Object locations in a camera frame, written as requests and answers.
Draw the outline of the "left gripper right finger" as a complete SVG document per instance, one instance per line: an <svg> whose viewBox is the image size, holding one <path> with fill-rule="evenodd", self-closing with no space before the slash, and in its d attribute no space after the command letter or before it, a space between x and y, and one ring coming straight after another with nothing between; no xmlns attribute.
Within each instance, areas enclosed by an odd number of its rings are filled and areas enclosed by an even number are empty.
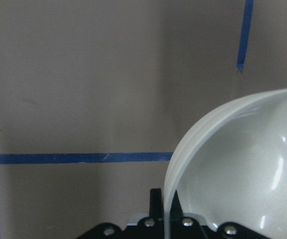
<svg viewBox="0 0 287 239"><path fill-rule="evenodd" d="M196 218L184 216L178 194L175 193L170 210L170 238L172 239L265 239L241 224L226 222L216 231L202 225Z"/></svg>

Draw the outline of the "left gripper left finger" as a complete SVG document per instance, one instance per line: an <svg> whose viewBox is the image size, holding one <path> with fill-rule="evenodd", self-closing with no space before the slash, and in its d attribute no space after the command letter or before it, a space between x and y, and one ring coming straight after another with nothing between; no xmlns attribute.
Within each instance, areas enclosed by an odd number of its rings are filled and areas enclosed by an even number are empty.
<svg viewBox="0 0 287 239"><path fill-rule="evenodd" d="M163 201L160 188L150 190L149 214L125 229L113 223L100 223L79 239L161 239L163 237Z"/></svg>

